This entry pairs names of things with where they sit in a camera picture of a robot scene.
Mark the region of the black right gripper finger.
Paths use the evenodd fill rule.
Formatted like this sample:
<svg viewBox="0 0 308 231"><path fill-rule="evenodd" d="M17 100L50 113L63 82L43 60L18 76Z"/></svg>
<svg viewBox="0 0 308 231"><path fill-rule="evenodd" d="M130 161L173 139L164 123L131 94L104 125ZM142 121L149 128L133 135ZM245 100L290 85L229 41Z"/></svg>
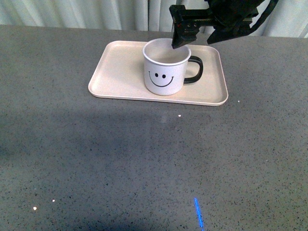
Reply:
<svg viewBox="0 0 308 231"><path fill-rule="evenodd" d="M245 37L251 32L251 27L248 23L235 27L224 27L214 23L207 23L206 26L212 26L214 28L214 32L207 39L208 44Z"/></svg>
<svg viewBox="0 0 308 231"><path fill-rule="evenodd" d="M173 24L172 48L177 49L196 41L200 27L199 24Z"/></svg>

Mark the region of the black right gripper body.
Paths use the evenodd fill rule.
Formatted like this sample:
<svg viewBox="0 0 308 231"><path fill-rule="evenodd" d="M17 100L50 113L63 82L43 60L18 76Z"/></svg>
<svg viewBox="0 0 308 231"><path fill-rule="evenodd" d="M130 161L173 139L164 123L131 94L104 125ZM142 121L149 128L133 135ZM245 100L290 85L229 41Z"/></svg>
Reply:
<svg viewBox="0 0 308 231"><path fill-rule="evenodd" d="M257 15L257 0L209 0L208 9L187 10L184 5L171 5L175 31L179 34L198 33L203 26L231 30L252 22Z"/></svg>

